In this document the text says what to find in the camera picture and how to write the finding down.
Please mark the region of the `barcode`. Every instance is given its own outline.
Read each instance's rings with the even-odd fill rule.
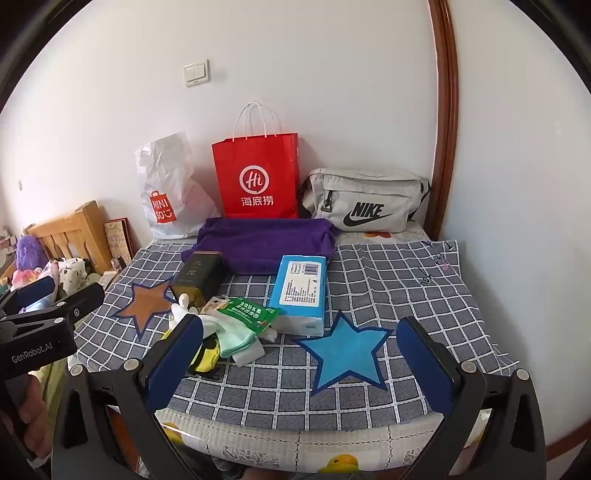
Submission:
[[[304,275],[318,275],[318,264],[315,264],[315,263],[304,264]]]

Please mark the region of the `light switch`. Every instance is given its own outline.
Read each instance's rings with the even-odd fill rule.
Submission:
[[[192,87],[209,80],[209,60],[202,63],[192,63],[184,68],[185,86]]]

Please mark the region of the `wooden headboard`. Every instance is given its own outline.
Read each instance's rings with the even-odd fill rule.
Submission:
[[[49,258],[84,258],[101,275],[112,268],[105,217],[95,200],[69,215],[30,225],[24,233],[38,238]]]

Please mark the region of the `finger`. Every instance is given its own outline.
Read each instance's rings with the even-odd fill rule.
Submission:
[[[30,451],[37,452],[48,431],[47,416],[39,415],[29,424],[22,441]]]
[[[27,395],[25,401],[18,409],[18,414],[24,423],[31,423],[39,415],[46,411],[46,405],[43,401],[43,392],[41,391],[41,384],[37,377],[29,375],[30,381],[27,387]]]
[[[12,420],[10,419],[10,417],[6,415],[3,411],[0,411],[0,418],[4,422],[4,425],[6,425],[8,433],[14,433],[14,426],[12,425]]]
[[[45,458],[51,453],[51,434],[49,428],[45,430],[41,442],[37,445],[37,448],[33,450],[39,458]]]

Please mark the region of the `gray waist bag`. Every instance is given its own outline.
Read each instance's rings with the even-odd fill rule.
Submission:
[[[302,185],[302,205],[346,232],[402,232],[429,183],[395,168],[390,175],[318,168]]]

